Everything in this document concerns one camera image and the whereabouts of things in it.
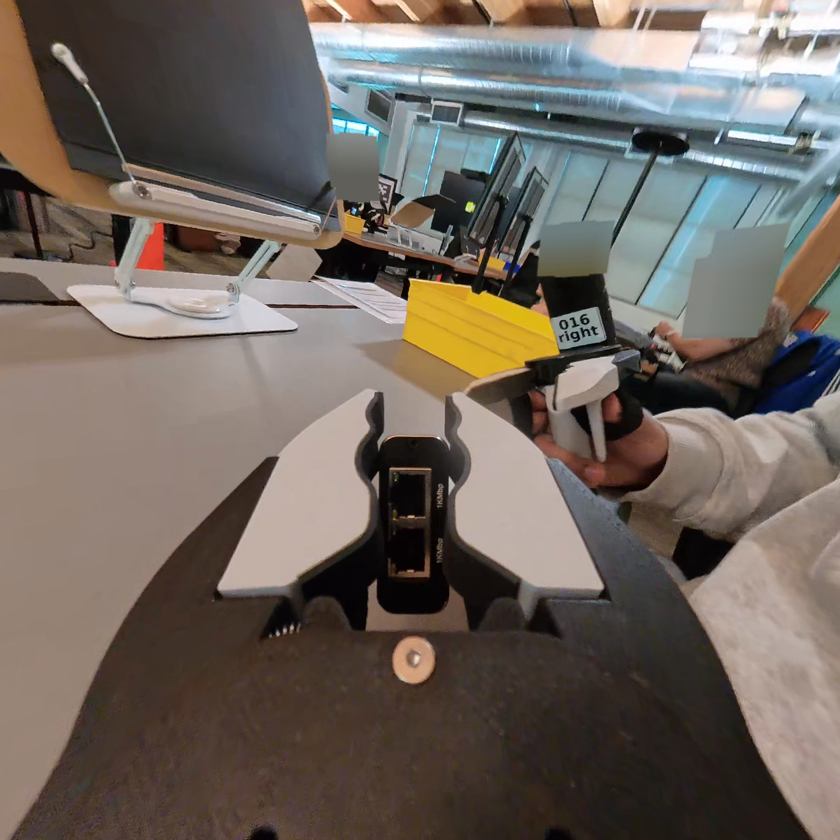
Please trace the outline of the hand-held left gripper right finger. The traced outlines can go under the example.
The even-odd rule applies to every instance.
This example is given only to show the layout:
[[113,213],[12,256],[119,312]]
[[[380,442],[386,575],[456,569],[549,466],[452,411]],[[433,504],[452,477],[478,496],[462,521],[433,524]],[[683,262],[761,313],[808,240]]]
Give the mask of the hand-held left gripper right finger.
[[542,451],[457,392],[446,403],[451,453],[450,583],[463,596],[590,600],[605,585]]

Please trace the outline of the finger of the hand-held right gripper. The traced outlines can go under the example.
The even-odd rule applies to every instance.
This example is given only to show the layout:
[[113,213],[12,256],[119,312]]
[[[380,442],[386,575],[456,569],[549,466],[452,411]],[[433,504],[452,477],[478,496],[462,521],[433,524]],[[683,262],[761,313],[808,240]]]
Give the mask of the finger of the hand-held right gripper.
[[527,396],[533,390],[534,371],[521,367],[475,380],[465,388],[464,394],[476,403],[501,403]]

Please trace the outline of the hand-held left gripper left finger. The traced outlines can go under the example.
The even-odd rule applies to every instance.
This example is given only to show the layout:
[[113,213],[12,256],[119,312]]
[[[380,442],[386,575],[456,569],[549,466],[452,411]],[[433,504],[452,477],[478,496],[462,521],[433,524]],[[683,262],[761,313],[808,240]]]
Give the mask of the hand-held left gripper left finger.
[[383,424],[383,393],[363,390],[280,451],[218,594],[299,601],[305,585],[374,539],[377,507],[369,471]]

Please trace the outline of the yellow plastic bin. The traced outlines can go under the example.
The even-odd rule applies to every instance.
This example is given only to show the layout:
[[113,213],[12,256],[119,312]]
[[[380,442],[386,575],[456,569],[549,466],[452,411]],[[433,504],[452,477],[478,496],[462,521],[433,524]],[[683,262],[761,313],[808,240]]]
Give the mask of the yellow plastic bin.
[[428,280],[411,283],[402,337],[477,379],[559,352],[546,316],[488,292]]

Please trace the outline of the black network adapter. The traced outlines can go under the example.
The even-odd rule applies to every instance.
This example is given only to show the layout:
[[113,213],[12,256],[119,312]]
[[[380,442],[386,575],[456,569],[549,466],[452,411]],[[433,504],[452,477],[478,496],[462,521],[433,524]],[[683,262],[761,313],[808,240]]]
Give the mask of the black network adapter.
[[384,559],[377,601],[394,615],[440,613],[450,587],[445,574],[449,449],[435,436],[390,436],[377,461]]

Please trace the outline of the person's right forearm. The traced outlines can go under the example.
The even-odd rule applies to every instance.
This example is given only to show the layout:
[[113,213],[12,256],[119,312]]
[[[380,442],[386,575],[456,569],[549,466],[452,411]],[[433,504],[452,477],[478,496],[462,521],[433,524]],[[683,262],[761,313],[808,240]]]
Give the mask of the person's right forearm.
[[659,422],[665,466],[622,501],[660,508],[678,524],[731,542],[764,536],[804,548],[838,537],[837,393],[797,413],[734,420],[686,409]]

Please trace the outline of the person's right hand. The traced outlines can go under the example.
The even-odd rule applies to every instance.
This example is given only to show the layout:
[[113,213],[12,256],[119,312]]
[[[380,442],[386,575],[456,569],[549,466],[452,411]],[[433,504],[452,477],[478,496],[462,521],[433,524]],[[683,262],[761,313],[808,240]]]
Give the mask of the person's right hand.
[[545,397],[529,395],[532,435],[548,459],[559,460],[591,489],[641,490],[661,473],[669,452],[669,438],[657,418],[643,411],[643,421],[632,433],[606,444],[606,458],[599,462],[583,458],[558,446],[550,433]]

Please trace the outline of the white printed paper sheet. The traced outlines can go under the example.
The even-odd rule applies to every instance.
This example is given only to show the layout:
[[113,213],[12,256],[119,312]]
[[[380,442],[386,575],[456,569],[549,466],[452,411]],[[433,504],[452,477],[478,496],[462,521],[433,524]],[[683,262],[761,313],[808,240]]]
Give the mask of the white printed paper sheet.
[[312,282],[387,324],[403,326],[406,322],[407,302],[375,283],[320,276]]

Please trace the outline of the black round ceiling lamp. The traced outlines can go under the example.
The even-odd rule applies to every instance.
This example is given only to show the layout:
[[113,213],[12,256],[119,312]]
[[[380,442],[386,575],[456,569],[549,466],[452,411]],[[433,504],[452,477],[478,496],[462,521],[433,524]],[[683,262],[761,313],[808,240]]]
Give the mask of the black round ceiling lamp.
[[655,128],[639,128],[633,132],[632,150],[648,157],[674,159],[690,150],[684,133],[674,133]]

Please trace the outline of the open cardboard box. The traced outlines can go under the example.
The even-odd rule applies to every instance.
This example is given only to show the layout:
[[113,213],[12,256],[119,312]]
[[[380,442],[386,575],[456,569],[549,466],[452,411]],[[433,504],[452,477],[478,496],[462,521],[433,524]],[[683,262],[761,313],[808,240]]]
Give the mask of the open cardboard box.
[[454,199],[437,193],[414,199],[404,197],[395,205],[390,215],[390,225],[416,229],[425,224],[437,210],[448,211],[456,207]]

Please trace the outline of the blue jacket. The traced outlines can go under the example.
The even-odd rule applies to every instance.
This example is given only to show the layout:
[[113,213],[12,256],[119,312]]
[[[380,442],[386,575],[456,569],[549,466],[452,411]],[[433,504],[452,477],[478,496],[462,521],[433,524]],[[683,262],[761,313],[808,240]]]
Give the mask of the blue jacket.
[[764,373],[752,411],[795,413],[839,389],[839,340],[804,330],[790,332]]

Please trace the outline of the silver pipe bundle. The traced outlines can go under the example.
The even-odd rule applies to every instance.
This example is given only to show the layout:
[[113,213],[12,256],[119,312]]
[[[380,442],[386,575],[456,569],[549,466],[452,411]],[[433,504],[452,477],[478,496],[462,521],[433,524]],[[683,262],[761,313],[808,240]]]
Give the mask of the silver pipe bundle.
[[311,24],[336,87],[428,100],[773,137],[838,139],[838,15],[699,31]]

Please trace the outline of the white laptop stand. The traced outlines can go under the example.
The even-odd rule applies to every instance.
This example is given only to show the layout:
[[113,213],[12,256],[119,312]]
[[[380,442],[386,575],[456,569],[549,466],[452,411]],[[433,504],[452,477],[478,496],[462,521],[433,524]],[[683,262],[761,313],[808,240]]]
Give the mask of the white laptop stand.
[[[318,216],[263,213],[137,180],[112,184],[109,192],[135,219],[114,279],[110,285],[69,286],[67,294],[111,332],[125,338],[169,340],[298,330],[294,321],[245,294],[244,286],[280,251],[281,243],[319,234]],[[163,217],[183,213],[185,220],[196,220],[200,226],[221,231],[246,226],[269,236],[223,290],[138,286],[135,270],[154,225]]]

